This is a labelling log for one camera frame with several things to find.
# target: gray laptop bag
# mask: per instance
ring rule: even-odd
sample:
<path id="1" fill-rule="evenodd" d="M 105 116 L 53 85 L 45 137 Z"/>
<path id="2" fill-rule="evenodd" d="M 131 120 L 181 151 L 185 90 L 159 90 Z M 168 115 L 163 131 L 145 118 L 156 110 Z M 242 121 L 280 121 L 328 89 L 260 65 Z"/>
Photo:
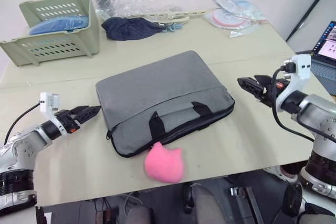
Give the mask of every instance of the gray laptop bag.
<path id="1" fill-rule="evenodd" d="M 111 76 L 96 84 L 117 153 L 134 156 L 229 115 L 235 101 L 194 51 Z"/>

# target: pink plush toy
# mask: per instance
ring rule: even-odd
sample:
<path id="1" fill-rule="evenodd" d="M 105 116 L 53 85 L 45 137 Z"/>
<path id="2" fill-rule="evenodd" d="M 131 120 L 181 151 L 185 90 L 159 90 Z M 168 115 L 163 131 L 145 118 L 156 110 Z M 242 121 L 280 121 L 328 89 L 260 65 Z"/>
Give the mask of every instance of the pink plush toy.
<path id="1" fill-rule="evenodd" d="M 154 144 L 145 159 L 145 171 L 153 179 L 178 183 L 183 177 L 181 149 L 170 150 L 160 142 Z"/>

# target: laptop screen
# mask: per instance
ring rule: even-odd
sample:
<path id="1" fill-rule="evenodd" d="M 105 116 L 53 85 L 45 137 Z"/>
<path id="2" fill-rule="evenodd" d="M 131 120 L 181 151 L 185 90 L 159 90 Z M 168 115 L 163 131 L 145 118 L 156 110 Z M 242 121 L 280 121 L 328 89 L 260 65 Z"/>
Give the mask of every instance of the laptop screen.
<path id="1" fill-rule="evenodd" d="M 332 65 L 336 65 L 336 22 L 332 21 L 323 32 L 312 50 L 311 56 Z"/>

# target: laptop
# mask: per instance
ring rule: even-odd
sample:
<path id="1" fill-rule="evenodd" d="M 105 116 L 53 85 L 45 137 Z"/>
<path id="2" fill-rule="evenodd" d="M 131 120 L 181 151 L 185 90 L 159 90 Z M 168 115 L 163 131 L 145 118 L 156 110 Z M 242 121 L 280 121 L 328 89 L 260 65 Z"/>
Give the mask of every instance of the laptop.
<path id="1" fill-rule="evenodd" d="M 311 51 L 311 72 L 336 95 L 336 22 L 332 21 Z"/>

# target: floor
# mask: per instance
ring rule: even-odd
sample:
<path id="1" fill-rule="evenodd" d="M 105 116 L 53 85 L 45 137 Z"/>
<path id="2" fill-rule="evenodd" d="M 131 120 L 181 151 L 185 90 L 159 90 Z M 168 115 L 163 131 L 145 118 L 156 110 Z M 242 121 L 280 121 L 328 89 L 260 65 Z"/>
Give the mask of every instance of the floor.
<path id="1" fill-rule="evenodd" d="M 253 188 L 265 223 L 271 222 L 273 215 L 281 206 L 282 197 L 287 187 L 285 182 L 267 174 L 263 170 L 233 175 L 227 178 L 199 180 L 195 183 L 201 183 L 215 195 L 228 224 L 253 223 L 250 212 L 242 213 L 239 211 L 236 198 L 229 194 L 231 187 L 251 186 Z M 182 184 L 176 184 L 140 191 L 138 198 L 142 200 L 144 206 L 153 209 L 156 224 L 195 224 L 194 211 L 187 215 L 182 210 L 181 195 Z M 119 223 L 124 223 L 123 205 L 125 196 L 107 197 L 107 200 L 115 212 L 119 211 Z M 127 211 L 132 206 L 138 205 L 133 199 L 129 200 L 129 202 Z M 101 199 L 96 200 L 97 211 L 105 208 L 102 203 Z M 92 200 L 45 207 L 44 211 L 53 212 L 53 224 L 89 224 L 95 222 L 96 210 Z M 289 217 L 280 215 L 276 223 L 292 224 L 294 222 Z"/>

